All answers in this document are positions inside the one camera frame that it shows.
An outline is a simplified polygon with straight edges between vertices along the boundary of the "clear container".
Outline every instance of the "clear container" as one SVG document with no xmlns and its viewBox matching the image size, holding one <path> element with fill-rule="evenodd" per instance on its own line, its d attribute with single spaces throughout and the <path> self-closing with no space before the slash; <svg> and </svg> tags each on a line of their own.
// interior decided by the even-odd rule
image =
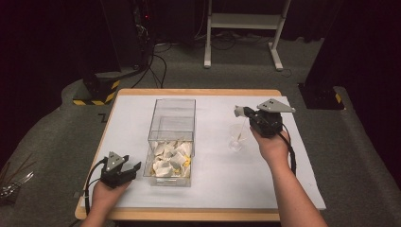
<svg viewBox="0 0 401 227">
<path fill-rule="evenodd" d="M 190 186 L 195 156 L 195 99 L 157 99 L 144 176 L 151 185 Z"/>
</svg>

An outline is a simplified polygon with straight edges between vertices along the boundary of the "person's left hand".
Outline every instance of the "person's left hand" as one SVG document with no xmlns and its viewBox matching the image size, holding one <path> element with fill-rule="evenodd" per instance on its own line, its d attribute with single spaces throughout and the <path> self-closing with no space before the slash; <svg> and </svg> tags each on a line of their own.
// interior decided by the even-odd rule
<svg viewBox="0 0 401 227">
<path fill-rule="evenodd" d="M 107 215 L 115 207 L 118 199 L 130 183 L 127 182 L 116 188 L 110 188 L 101 181 L 97 182 L 94 187 L 94 195 L 92 196 L 92 209 L 96 209 L 97 212 L 101 211 L 104 215 Z"/>
</svg>

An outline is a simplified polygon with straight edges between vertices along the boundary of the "person's right hand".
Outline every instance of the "person's right hand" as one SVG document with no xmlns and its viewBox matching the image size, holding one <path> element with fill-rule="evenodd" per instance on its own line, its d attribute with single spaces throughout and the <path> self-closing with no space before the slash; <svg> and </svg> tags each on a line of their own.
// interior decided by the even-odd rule
<svg viewBox="0 0 401 227">
<path fill-rule="evenodd" d="M 276 166 L 289 167 L 288 146 L 280 136 L 275 135 L 272 138 L 264 138 L 252 127 L 251 132 L 259 145 L 260 154 L 270 168 Z M 288 140 L 288 133 L 286 131 L 281 131 L 281 134 Z"/>
</svg>

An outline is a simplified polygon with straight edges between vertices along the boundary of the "table edge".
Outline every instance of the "table edge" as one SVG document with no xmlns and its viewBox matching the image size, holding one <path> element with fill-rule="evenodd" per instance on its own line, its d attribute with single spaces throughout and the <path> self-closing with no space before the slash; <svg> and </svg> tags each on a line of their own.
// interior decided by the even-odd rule
<svg viewBox="0 0 401 227">
<path fill-rule="evenodd" d="M 281 96 L 272 89 L 121 89 L 117 96 Z"/>
<path fill-rule="evenodd" d="M 85 208 L 78 206 L 76 218 L 85 219 Z M 167 221 L 280 221 L 277 209 L 228 208 L 114 208 L 107 216 L 113 220 Z"/>
</svg>

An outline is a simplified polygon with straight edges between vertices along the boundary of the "white table surface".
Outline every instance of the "white table surface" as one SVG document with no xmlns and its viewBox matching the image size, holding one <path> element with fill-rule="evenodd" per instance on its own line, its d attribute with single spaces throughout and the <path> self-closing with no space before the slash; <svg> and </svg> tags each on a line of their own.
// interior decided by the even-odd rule
<svg viewBox="0 0 401 227">
<path fill-rule="evenodd" d="M 150 186 L 143 176 L 148 153 L 148 131 L 156 99 L 196 99 L 195 157 L 192 160 L 190 187 Z M 284 96 L 273 98 L 288 104 Z M 114 103 L 98 148 L 96 163 L 109 151 L 130 155 L 123 170 L 142 162 L 132 182 L 116 207 L 143 208 L 266 208 L 276 209 L 270 170 L 260 156 L 258 145 L 249 132 L 240 152 L 231 151 L 229 127 L 242 124 L 235 117 L 234 106 L 256 106 L 268 96 L 119 96 Z M 318 209 L 325 209 L 305 146 L 293 115 L 282 113 L 291 136 L 297 160 L 297 178 Z M 92 180 L 99 178 L 101 166 Z"/>
</svg>

